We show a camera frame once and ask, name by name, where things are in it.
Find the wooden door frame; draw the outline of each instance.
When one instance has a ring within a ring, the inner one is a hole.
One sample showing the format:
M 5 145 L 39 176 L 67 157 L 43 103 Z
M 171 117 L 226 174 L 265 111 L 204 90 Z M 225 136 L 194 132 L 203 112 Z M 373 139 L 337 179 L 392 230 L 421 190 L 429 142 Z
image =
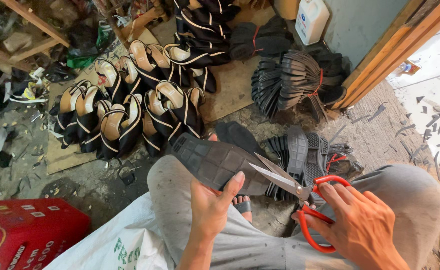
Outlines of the wooden door frame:
M 347 95 L 332 108 L 357 103 L 439 30 L 440 0 L 410 0 L 343 82 Z

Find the scissors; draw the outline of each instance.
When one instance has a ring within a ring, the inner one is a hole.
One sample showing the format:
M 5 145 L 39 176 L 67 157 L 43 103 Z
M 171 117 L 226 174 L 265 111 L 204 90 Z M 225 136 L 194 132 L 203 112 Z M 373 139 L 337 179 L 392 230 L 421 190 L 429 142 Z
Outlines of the scissors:
M 298 220 L 300 221 L 300 228 L 302 229 L 302 233 L 305 236 L 305 239 L 307 242 L 314 248 L 317 249 L 320 252 L 323 253 L 332 253 L 335 252 L 335 248 L 330 246 L 323 246 L 316 243 L 310 233 L 308 232 L 307 227 L 307 221 L 305 220 L 305 214 L 312 215 L 316 218 L 319 218 L 323 221 L 325 221 L 328 224 L 334 224 L 335 221 L 330 219 L 329 217 L 325 216 L 324 214 L 321 214 L 312 208 L 308 207 L 305 204 L 305 201 L 308 199 L 308 196 L 311 192 L 315 192 L 318 195 L 322 197 L 322 199 L 325 200 L 322 193 L 319 190 L 318 184 L 325 183 L 328 181 L 336 181 L 341 183 L 344 187 L 350 187 L 350 184 L 343 179 L 340 176 L 337 175 L 326 175 L 319 178 L 315 178 L 314 184 L 315 185 L 309 185 L 308 187 L 300 185 L 295 179 L 293 179 L 287 172 L 282 170 L 280 167 L 275 165 L 273 162 L 269 161 L 268 159 L 264 158 L 263 156 L 260 156 L 259 154 L 255 153 L 255 155 L 265 164 L 265 166 L 270 169 L 263 169 L 261 167 L 258 167 L 252 163 L 249 163 L 255 170 L 257 170 L 259 173 L 261 173 L 265 178 L 276 184 L 277 186 L 283 188 L 285 191 L 288 191 L 289 193 L 292 193 L 293 195 L 298 197 L 298 203 L 300 205 L 300 210 L 297 210 L 298 213 Z

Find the scissor blade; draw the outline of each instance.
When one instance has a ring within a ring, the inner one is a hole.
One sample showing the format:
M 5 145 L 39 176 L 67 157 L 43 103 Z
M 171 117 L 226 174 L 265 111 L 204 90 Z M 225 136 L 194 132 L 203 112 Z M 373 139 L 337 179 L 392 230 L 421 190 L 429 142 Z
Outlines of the scissor blade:
M 266 179 L 270 180 L 277 186 L 283 188 L 285 191 L 288 191 L 289 193 L 296 194 L 295 192 L 295 183 L 290 181 L 289 179 L 286 179 L 283 176 L 277 175 L 274 172 L 268 171 L 266 169 L 263 169 L 261 167 L 258 167 L 252 163 L 249 163 L 252 165 L 252 167 L 257 170 L 259 173 L 261 173 L 263 176 L 265 176 Z
M 293 179 L 286 171 L 282 170 L 280 167 L 278 167 L 277 165 L 275 165 L 275 163 L 269 161 L 267 158 L 260 156 L 259 154 L 255 153 L 255 155 L 260 159 L 261 162 L 263 162 L 263 164 L 265 164 L 265 166 L 270 169 L 272 172 L 276 173 L 277 175 L 282 176 L 285 179 L 288 179 L 292 182 L 296 182 L 295 179 Z

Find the red box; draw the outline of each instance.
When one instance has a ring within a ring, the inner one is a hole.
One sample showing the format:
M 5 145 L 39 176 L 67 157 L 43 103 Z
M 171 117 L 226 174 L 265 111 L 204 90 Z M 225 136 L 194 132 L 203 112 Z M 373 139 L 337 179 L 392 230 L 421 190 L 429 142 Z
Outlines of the red box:
M 62 199 L 0 201 L 0 270 L 40 270 L 79 242 L 90 218 Z

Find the red scissor handle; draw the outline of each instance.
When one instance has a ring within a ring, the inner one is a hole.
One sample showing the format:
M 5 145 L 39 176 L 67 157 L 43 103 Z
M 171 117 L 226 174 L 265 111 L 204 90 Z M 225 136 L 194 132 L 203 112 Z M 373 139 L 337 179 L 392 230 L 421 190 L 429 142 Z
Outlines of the red scissor handle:
M 322 199 L 325 200 L 325 198 L 323 197 L 322 193 L 320 192 L 319 188 L 317 187 L 318 184 L 321 183 L 325 183 L 328 181 L 336 181 L 341 183 L 344 187 L 350 187 L 350 184 L 343 179 L 340 176 L 337 175 L 327 175 L 327 176 L 322 176 L 319 178 L 316 178 L 313 180 L 313 182 L 315 183 L 314 187 L 313 187 L 313 192 L 317 193 L 318 195 L 320 195 L 322 197 Z M 302 229 L 302 233 L 305 237 L 305 239 L 307 240 L 307 242 L 314 248 L 317 249 L 320 252 L 323 253 L 332 253 L 335 252 L 335 248 L 330 245 L 330 246 L 323 246 L 323 245 L 319 245 L 318 243 L 316 243 L 312 236 L 310 235 L 310 233 L 308 232 L 308 227 L 307 227 L 307 221 L 305 220 L 305 214 L 309 214 L 312 215 L 316 218 L 319 218 L 323 221 L 325 221 L 328 224 L 333 224 L 335 223 L 332 219 L 330 219 L 329 217 L 325 216 L 324 214 L 321 214 L 315 210 L 313 210 L 312 208 L 309 208 L 307 205 L 303 205 L 301 210 L 297 211 L 298 213 L 298 220 L 300 221 L 300 228 Z

